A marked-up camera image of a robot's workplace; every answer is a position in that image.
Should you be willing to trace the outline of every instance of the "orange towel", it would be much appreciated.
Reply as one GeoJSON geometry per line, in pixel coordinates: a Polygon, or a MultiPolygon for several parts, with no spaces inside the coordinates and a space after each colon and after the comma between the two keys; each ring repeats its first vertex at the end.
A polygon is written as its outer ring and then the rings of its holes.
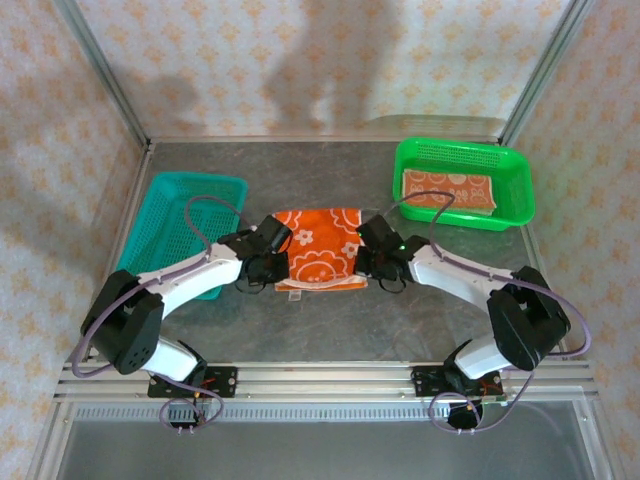
{"type": "Polygon", "coordinates": [[[366,278],[353,274],[361,245],[356,233],[362,221],[360,210],[293,210],[276,213],[275,217],[293,232],[287,250],[289,278],[276,284],[276,291],[333,291],[367,286],[366,278]]]}
{"type": "MultiPolygon", "coordinates": [[[[491,215],[496,208],[491,191],[491,177],[458,173],[429,173],[419,170],[403,172],[403,196],[422,190],[451,192],[456,201],[451,210],[491,215]]],[[[407,200],[416,207],[439,208],[448,200],[444,195],[424,195],[407,200]]]]}

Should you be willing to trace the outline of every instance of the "teal plastic basket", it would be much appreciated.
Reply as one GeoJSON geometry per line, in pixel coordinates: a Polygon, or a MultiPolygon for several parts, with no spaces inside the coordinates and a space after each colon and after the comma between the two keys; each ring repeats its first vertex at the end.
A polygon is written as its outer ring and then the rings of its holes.
{"type": "MultiPolygon", "coordinates": [[[[184,207],[189,199],[196,195],[215,195],[242,211],[247,190],[247,182],[235,177],[190,172],[156,175],[138,211],[117,270],[126,269],[138,275],[201,252],[202,241],[184,220],[184,207]]],[[[240,221],[223,205],[208,200],[192,204],[191,219],[212,242],[235,232],[240,221]]],[[[198,299],[214,300],[220,290],[221,287],[209,290],[198,299]]]]}

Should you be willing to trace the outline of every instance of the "green plastic basket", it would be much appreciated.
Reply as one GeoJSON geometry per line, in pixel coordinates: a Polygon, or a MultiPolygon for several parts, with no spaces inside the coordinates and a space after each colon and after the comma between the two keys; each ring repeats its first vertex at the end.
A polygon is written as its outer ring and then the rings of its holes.
{"type": "MultiPolygon", "coordinates": [[[[396,150],[393,174],[393,198],[402,198],[402,172],[415,169],[434,173],[461,173],[491,177],[497,208],[491,216],[448,211],[438,223],[484,230],[502,231],[525,225],[535,215],[536,206],[529,162],[520,153],[506,147],[413,137],[396,150]]],[[[437,208],[401,204],[405,218],[430,222],[437,208]]]]}
{"type": "MultiPolygon", "coordinates": [[[[152,272],[189,258],[204,245],[187,227],[184,207],[196,195],[215,195],[242,210],[247,182],[241,178],[204,173],[161,173],[151,182],[135,224],[118,262],[117,270],[133,275],[152,272]]],[[[202,200],[191,206],[193,224],[212,242],[235,232],[240,219],[223,205],[202,200]]],[[[214,300],[221,287],[198,297],[214,300]]]]}

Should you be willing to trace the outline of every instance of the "wallpaper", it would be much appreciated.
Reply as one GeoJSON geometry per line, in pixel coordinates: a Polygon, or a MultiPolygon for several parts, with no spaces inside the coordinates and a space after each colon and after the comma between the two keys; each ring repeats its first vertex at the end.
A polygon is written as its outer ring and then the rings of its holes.
{"type": "Polygon", "coordinates": [[[49,0],[0,9],[0,477],[24,478],[140,158],[49,0]]]}
{"type": "Polygon", "coordinates": [[[495,120],[469,127],[495,136],[570,2],[78,3],[158,137],[357,135],[429,116],[445,131],[495,120]]]}
{"type": "Polygon", "coordinates": [[[638,25],[636,0],[597,1],[516,146],[532,163],[553,286],[593,330],[590,356],[630,479],[640,472],[638,25]]]}

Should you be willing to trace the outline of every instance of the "metal work surface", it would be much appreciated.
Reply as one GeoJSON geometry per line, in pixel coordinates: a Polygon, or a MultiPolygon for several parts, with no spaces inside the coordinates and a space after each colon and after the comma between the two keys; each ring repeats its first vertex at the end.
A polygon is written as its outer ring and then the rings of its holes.
{"type": "Polygon", "coordinates": [[[74,421],[58,478],[594,478],[571,403],[522,405],[476,437],[375,420],[240,420],[178,437],[155,418],[105,421],[96,411],[74,421]]]}
{"type": "MultiPolygon", "coordinates": [[[[259,222],[281,210],[357,207],[371,215],[392,201],[395,143],[159,143],[142,183],[194,171],[244,178],[245,215],[259,222]]],[[[404,236],[428,225],[389,217],[404,236]]],[[[439,226],[449,251],[487,265],[528,263],[520,229],[488,232],[439,226]]],[[[460,343],[490,331],[480,310],[443,291],[409,285],[393,295],[377,284],[347,292],[303,292],[299,302],[267,288],[249,296],[233,286],[211,302],[174,311],[163,334],[182,339],[210,362],[442,360],[460,343]]]]}

